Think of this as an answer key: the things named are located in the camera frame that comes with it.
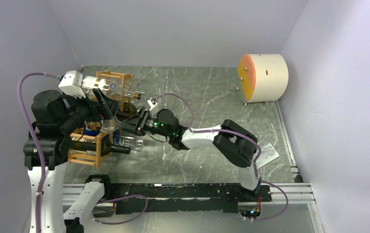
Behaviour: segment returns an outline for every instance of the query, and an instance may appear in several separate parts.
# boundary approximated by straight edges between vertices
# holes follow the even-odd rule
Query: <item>robotic arm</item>
[[[68,151],[74,146],[70,134],[82,127],[85,121],[102,122],[101,131],[105,133],[121,128],[139,136],[147,132],[159,134],[167,137],[169,144],[177,150],[217,148],[228,161],[238,167],[241,186],[246,193],[253,198],[256,197],[260,185],[252,163],[256,147],[248,140],[231,133],[214,132],[216,129],[225,129],[243,134],[257,142],[253,134],[235,122],[227,119],[221,125],[203,129],[208,130],[208,133],[194,133],[188,127],[181,125],[171,110],[158,111],[153,99],[148,101],[149,109],[142,108],[131,116],[119,111],[119,101],[108,97],[118,91],[129,93],[129,90],[118,90],[115,83],[84,76],[77,71],[67,72],[59,87],[63,94],[56,90],[47,90],[37,94],[32,104],[32,112],[36,118],[34,128],[39,129],[37,136],[42,145],[47,166],[47,177],[42,193],[36,191],[41,177],[41,164],[31,137],[23,148],[25,166],[28,167],[32,188],[32,226],[35,225],[36,220],[37,195],[44,195],[40,210],[40,213],[43,213],[41,216],[43,229],[46,232],[55,233],[79,232],[78,228],[89,218],[95,204],[106,196],[110,180],[94,177],[87,182],[84,189],[86,191],[81,194],[74,206],[62,215],[63,179]],[[98,101],[90,100],[89,95],[94,95]],[[129,153],[129,150],[123,147],[113,147],[113,151]],[[31,228],[30,232],[36,232],[36,229]]]

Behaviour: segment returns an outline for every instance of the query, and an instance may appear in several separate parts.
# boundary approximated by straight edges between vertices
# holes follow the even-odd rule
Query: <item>white wall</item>
[[[280,100],[327,233],[370,232],[370,0],[310,0]]]
[[[49,0],[84,65],[236,67],[279,53],[307,0]]]
[[[22,147],[27,141],[16,87],[28,72],[62,74],[79,67],[59,23],[45,0],[0,0],[0,233],[22,232],[31,206]],[[58,82],[25,81],[24,100]]]

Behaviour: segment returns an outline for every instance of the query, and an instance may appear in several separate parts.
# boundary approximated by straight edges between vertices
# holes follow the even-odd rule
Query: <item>marble tabletop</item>
[[[236,92],[235,68],[85,66],[83,72],[94,76],[96,71],[105,70],[132,73],[134,85],[147,91],[143,99],[166,92],[179,94],[195,112],[193,128],[216,126],[225,119],[235,121],[256,135],[260,146],[271,144],[279,154],[259,169],[260,176],[270,182],[294,182],[276,103],[243,106]],[[191,114],[181,100],[166,96],[159,103],[169,108],[182,125],[189,125]],[[134,104],[145,106],[145,100]],[[149,136],[143,139],[141,150],[131,154],[114,153],[99,169],[69,164],[64,182],[84,183],[91,174],[108,174],[114,183],[231,183],[239,180],[236,166],[214,148],[178,151]]]

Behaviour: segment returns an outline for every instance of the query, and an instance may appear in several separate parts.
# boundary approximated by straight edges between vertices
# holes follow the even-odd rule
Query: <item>sheet of paper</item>
[[[258,160],[256,161],[257,168],[260,168],[279,157],[278,152],[276,152],[275,148],[272,146],[271,143],[262,146],[261,149],[262,153],[259,156]]]

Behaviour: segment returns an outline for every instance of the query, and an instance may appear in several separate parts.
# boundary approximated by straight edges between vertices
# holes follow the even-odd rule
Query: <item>white paper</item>
[[[262,153],[259,156],[258,160],[256,160],[257,168],[260,168],[279,157],[278,152],[276,152],[275,148],[272,146],[271,143],[266,144],[265,146],[261,147],[261,149]]]

